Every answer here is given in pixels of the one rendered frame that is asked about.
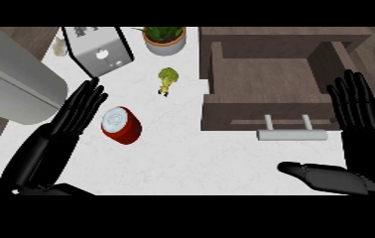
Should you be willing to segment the brown wooden drawer front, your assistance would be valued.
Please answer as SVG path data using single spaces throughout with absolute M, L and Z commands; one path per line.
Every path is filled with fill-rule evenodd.
M 338 131 L 330 99 L 291 96 L 206 94 L 202 104 L 202 131 L 257 131 L 266 129 L 266 115 L 271 116 L 276 129 L 302 129 L 301 116 L 307 115 L 314 129 Z

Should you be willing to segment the brown wooden drawer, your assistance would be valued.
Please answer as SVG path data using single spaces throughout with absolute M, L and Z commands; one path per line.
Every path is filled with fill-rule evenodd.
M 307 115 L 314 129 L 338 131 L 330 99 L 291 96 L 206 94 L 202 104 L 202 131 L 257 131 L 266 129 L 266 115 L 271 116 L 276 129 L 302 129 L 301 116 Z
M 220 42 L 211 45 L 209 92 L 240 103 L 326 102 L 326 85 L 353 68 L 341 43 L 320 43 L 302 59 L 224 57 Z

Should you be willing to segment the green broccoli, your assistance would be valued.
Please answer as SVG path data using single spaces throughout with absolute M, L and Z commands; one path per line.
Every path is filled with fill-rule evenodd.
M 165 67 L 158 72 L 158 78 L 161 79 L 158 93 L 168 96 L 168 87 L 178 80 L 178 73 L 171 67 Z

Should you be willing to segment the brown wooden cabinet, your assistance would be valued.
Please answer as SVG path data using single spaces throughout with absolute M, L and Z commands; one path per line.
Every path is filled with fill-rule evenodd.
M 351 53 L 370 37 L 364 27 L 201 27 L 199 76 L 214 90 L 211 45 L 229 59 L 305 59 L 320 44 L 339 43 Z

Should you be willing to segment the green plant in grey pot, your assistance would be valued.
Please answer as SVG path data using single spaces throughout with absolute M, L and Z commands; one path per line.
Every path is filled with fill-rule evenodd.
M 143 27 L 142 32 L 149 51 L 162 57 L 175 55 L 186 45 L 184 27 Z

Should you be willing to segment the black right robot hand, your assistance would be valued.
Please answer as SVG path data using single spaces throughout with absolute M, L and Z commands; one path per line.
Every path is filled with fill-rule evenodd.
M 341 130 L 345 167 L 280 162 L 277 170 L 313 190 L 375 196 L 375 95 L 350 69 L 326 86 Z

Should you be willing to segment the large pale grey appliance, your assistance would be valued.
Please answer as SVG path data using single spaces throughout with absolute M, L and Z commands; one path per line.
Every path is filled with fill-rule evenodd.
M 0 31 L 0 117 L 23 125 L 47 120 L 68 96 L 68 84 Z

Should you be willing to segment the red can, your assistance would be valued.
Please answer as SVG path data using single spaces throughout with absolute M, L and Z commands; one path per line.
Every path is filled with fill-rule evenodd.
M 103 134 L 122 145 L 134 143 L 142 133 L 140 122 L 122 106 L 110 108 L 103 114 L 100 129 Z

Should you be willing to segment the small white bottle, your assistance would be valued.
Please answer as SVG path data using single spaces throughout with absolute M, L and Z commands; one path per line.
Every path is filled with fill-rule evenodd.
M 54 40 L 53 52 L 57 57 L 63 57 L 68 54 L 66 41 L 60 38 L 56 38 L 56 40 Z

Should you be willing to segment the silver toaster with black trim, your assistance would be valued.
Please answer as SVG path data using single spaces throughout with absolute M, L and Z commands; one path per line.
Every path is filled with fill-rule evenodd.
M 100 77 L 134 61 L 119 27 L 63 27 L 69 57 L 88 75 Z

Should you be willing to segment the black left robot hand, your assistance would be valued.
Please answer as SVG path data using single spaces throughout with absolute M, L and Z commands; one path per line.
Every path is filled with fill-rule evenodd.
M 96 77 L 84 81 L 53 120 L 37 128 L 22 143 L 0 175 L 0 196 L 91 195 L 68 183 L 56 181 L 79 136 L 108 98 L 97 82 Z

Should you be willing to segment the brown wooden panel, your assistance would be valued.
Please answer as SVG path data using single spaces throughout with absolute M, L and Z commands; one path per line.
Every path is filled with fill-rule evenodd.
M 59 27 L 0 27 L 23 49 L 41 60 L 56 37 Z

